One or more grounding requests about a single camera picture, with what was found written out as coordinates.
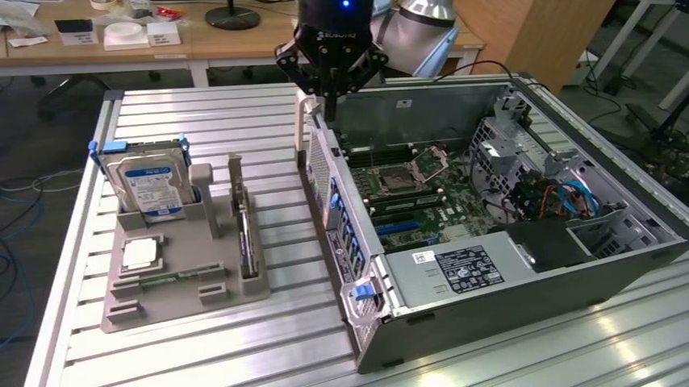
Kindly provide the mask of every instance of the barcode label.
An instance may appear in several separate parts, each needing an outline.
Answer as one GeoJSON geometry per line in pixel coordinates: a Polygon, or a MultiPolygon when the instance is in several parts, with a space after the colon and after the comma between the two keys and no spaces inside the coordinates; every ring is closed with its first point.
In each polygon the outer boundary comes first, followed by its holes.
{"type": "Polygon", "coordinates": [[[413,258],[413,262],[416,264],[423,264],[435,260],[435,253],[432,250],[426,250],[424,252],[413,252],[411,257],[413,258]]]}

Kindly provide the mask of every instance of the table surface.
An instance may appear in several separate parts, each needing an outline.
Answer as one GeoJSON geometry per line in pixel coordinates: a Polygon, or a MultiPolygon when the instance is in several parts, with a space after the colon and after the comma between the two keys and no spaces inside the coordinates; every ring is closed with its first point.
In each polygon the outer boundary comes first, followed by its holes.
{"type": "MultiPolygon", "coordinates": [[[[292,34],[291,20],[296,14],[296,2],[263,4],[240,0],[236,5],[251,7],[261,18],[257,27],[245,31],[224,31],[204,22],[205,12],[220,4],[188,3],[164,6],[185,12],[181,23],[181,45],[141,48],[106,52],[102,43],[81,46],[64,46],[58,38],[56,19],[89,19],[106,12],[90,8],[86,0],[64,0],[60,3],[41,3],[36,13],[37,19],[50,31],[48,42],[34,46],[12,48],[0,47],[0,65],[76,65],[94,63],[141,62],[178,59],[224,59],[272,57],[275,46],[283,44],[292,34]]],[[[452,49],[476,49],[483,42],[468,32],[460,23],[452,49]]],[[[5,31],[6,39],[16,38],[12,31],[5,31]]],[[[102,42],[102,27],[97,28],[97,38],[102,42]]]]}
{"type": "Polygon", "coordinates": [[[46,309],[46,316],[54,310],[64,315],[56,321],[44,318],[36,343],[36,348],[54,343],[54,353],[48,360],[34,358],[37,363],[30,365],[32,372],[50,369],[46,385],[160,386],[203,381],[203,386],[611,387],[689,381],[685,257],[587,310],[383,372],[356,374],[292,159],[293,95],[292,85],[252,85],[125,92],[120,101],[104,103],[97,136],[148,141],[184,132],[193,163],[213,166],[213,193],[228,189],[225,153],[241,155],[272,294],[244,306],[104,334],[97,325],[117,199],[88,161],[88,184],[77,197],[77,202],[84,200],[84,216],[72,218],[68,231],[82,236],[65,240],[58,267],[58,273],[62,267],[73,268],[73,273],[65,274],[65,281],[56,276],[46,309]],[[53,309],[58,300],[64,304],[53,309]]]}

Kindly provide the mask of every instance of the processor chip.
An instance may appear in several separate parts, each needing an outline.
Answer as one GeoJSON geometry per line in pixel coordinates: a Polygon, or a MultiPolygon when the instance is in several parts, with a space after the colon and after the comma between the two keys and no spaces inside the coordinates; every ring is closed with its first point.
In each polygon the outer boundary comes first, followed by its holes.
{"type": "Polygon", "coordinates": [[[403,166],[379,169],[377,173],[380,175],[381,183],[389,191],[413,188],[416,186],[413,177],[403,166]]]}

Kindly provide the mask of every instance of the red cable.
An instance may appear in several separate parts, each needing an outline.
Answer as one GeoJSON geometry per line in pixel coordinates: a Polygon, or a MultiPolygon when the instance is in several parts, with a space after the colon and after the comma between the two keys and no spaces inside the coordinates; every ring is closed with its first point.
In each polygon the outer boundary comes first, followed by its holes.
{"type": "Polygon", "coordinates": [[[543,212],[546,210],[546,202],[547,202],[547,194],[550,193],[550,189],[552,189],[554,185],[548,185],[544,192],[542,193],[542,203],[540,203],[540,214],[538,218],[542,219],[543,212]]]}

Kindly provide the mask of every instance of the hard drive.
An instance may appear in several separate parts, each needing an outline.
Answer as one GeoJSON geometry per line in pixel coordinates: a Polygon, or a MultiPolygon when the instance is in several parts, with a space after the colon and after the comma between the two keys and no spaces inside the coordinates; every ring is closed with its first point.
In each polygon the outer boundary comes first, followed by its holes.
{"type": "Polygon", "coordinates": [[[181,206],[197,200],[188,181],[188,143],[169,141],[129,144],[113,141],[90,154],[112,184],[124,212],[140,211],[148,223],[182,218],[181,206]]]}

